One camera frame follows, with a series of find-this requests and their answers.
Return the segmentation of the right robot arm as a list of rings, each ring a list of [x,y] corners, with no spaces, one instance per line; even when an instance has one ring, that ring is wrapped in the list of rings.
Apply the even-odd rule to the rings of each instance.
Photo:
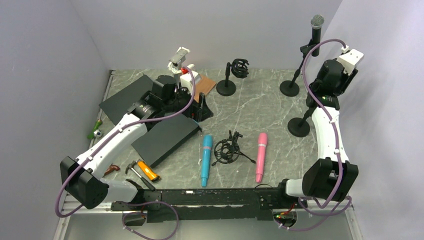
[[[286,179],[284,189],[275,194],[276,203],[289,207],[295,197],[314,197],[341,202],[353,186],[359,169],[349,162],[344,150],[339,127],[340,104],[338,96],[343,94],[358,73],[360,57],[338,57],[326,60],[315,80],[306,83],[307,112],[304,117],[291,119],[287,128],[296,137],[305,137],[310,132],[307,118],[311,118],[317,137],[317,161],[301,179]]]

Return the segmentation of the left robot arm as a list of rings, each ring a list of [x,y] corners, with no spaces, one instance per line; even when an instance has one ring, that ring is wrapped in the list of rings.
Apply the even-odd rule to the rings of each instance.
[[[129,180],[105,179],[104,174],[117,156],[144,135],[153,141],[151,132],[162,123],[184,116],[193,123],[204,120],[194,100],[196,75],[188,71],[189,81],[178,83],[173,76],[160,75],[152,80],[150,90],[131,104],[115,127],[77,158],[65,157],[60,162],[62,186],[80,205],[93,209],[102,202],[120,201],[131,210],[139,209],[144,196],[141,187]]]

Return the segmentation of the orange utility knife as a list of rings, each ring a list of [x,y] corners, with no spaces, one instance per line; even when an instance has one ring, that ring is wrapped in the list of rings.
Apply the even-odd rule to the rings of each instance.
[[[157,173],[155,173],[152,168],[143,160],[138,160],[136,162],[136,164],[138,165],[138,167],[142,170],[142,172],[148,177],[148,179],[153,182],[156,183],[158,182],[161,177],[160,175],[158,175]]]

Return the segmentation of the silver white bracket stand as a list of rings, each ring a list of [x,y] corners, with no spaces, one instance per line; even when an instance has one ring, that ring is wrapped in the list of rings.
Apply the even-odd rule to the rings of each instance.
[[[175,54],[168,60],[167,68],[173,75],[182,74],[182,64],[186,60],[186,55],[190,52],[190,49],[180,46]]]

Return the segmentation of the black microphone silver grille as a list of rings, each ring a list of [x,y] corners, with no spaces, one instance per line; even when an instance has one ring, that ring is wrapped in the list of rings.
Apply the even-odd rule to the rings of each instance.
[[[325,18],[321,14],[314,15],[310,21],[312,27],[310,45],[313,47],[321,42],[321,32],[324,22]]]

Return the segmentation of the wooden board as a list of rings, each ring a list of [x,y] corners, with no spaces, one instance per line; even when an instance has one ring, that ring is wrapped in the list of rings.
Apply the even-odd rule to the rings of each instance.
[[[217,82],[205,75],[200,75],[200,80],[195,84],[194,100],[199,102],[200,93],[205,96],[216,86]]]

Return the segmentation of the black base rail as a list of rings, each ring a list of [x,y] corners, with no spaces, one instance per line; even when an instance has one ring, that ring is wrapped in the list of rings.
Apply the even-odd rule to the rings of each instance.
[[[272,213],[296,208],[298,199],[281,187],[140,190],[129,203],[116,201],[112,211],[146,214],[148,223],[174,220],[256,219],[271,221]]]

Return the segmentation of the green valve fitting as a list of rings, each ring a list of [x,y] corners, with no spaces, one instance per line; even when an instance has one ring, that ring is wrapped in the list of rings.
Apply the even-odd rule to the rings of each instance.
[[[101,120],[101,119],[98,119],[96,122],[95,122],[95,125],[94,125],[94,127],[93,127],[93,129],[92,129],[92,131],[87,135],[87,139],[89,139],[89,140],[91,140],[91,139],[94,139],[96,136],[97,136],[97,134],[96,134],[96,131],[99,129],[99,127],[101,126],[103,124],[103,121]]]

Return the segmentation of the dark grey rack unit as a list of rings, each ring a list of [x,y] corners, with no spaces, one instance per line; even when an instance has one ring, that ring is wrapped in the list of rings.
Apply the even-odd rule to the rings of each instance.
[[[151,90],[153,80],[141,76],[118,93],[99,104],[114,125],[118,124],[127,109]],[[131,146],[151,168],[157,167],[170,154],[196,135],[201,127],[194,120],[179,114],[158,122],[146,134],[135,140]]]

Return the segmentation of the blue microphone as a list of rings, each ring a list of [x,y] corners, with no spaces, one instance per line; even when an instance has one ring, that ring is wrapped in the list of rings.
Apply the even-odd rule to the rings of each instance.
[[[213,137],[210,134],[205,135],[203,137],[203,142],[202,142],[202,161],[201,161],[201,172],[200,172],[200,180],[201,180],[202,187],[206,187],[208,184],[212,146],[213,146]]]

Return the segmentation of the round-base stand glitter mic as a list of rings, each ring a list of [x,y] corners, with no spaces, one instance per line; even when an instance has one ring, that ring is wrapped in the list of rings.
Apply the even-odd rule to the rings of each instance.
[[[310,125],[307,122],[307,119],[310,118],[317,108],[317,103],[315,100],[308,94],[305,100],[306,106],[308,110],[304,113],[303,117],[294,117],[292,118],[288,124],[288,131],[295,137],[304,138],[310,132]]]

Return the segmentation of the pink microphone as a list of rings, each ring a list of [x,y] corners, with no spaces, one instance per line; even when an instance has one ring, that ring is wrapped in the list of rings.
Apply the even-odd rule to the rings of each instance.
[[[262,182],[262,178],[264,175],[264,165],[266,158],[266,148],[268,144],[268,134],[265,132],[261,132],[258,136],[257,142],[257,157],[256,157],[256,169],[255,169],[255,181],[257,183]]]

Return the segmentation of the round-base stand black mic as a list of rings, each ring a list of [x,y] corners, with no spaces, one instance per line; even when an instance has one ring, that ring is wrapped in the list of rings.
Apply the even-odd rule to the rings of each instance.
[[[311,39],[307,45],[300,47],[300,52],[302,53],[302,61],[299,65],[299,67],[297,68],[297,70],[294,72],[292,80],[285,80],[279,85],[279,90],[283,95],[288,96],[288,97],[295,97],[299,94],[300,87],[296,83],[296,80],[299,77],[299,75],[301,74],[301,69],[302,69],[302,66],[304,65],[304,61],[305,61],[305,57],[306,57],[307,53],[313,47],[315,47],[316,45],[317,45],[317,43],[313,42],[312,39]]]

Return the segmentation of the black tripod shock-mount stand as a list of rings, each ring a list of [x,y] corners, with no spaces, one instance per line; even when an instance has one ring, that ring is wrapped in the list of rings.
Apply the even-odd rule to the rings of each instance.
[[[235,162],[240,156],[247,158],[253,164],[255,164],[256,161],[244,154],[240,149],[238,140],[242,137],[243,135],[240,134],[238,131],[235,131],[234,133],[229,131],[228,138],[220,140],[215,145],[213,149],[215,161],[211,164],[211,166],[215,166],[217,163],[231,164]]]

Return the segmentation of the round-base stand with shock mount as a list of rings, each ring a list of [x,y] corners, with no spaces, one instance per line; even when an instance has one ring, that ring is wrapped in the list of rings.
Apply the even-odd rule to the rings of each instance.
[[[231,96],[236,92],[236,85],[229,79],[232,73],[238,79],[245,79],[249,74],[249,61],[243,58],[236,58],[232,62],[226,63],[225,79],[219,81],[216,85],[216,91],[221,96]]]

